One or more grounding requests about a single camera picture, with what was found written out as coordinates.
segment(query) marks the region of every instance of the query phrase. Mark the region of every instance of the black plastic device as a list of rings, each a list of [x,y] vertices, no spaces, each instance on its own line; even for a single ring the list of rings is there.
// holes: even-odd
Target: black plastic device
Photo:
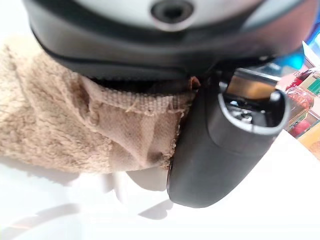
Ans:
[[[230,79],[222,76],[298,49],[319,4],[234,0],[233,9],[230,4],[217,7],[221,0],[23,2],[42,48],[98,84],[130,92],[152,85],[156,93],[174,94],[190,77],[200,80],[167,184],[173,202],[194,208],[210,206],[234,189],[267,152],[289,115],[281,91],[258,100],[246,98],[231,94]],[[146,22],[126,11],[139,7]],[[232,14],[220,14],[229,10]]]
[[[290,107],[283,92],[257,101],[226,89],[218,76],[211,77],[188,113],[168,172],[167,190],[175,203],[203,208],[221,200],[287,124]]]

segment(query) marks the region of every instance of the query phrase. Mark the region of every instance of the burlap-like fabric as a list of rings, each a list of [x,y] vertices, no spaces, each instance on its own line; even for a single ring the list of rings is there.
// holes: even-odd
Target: burlap-like fabric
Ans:
[[[53,61],[33,38],[6,42],[0,76],[0,155],[67,172],[168,164],[194,98],[101,87]]]

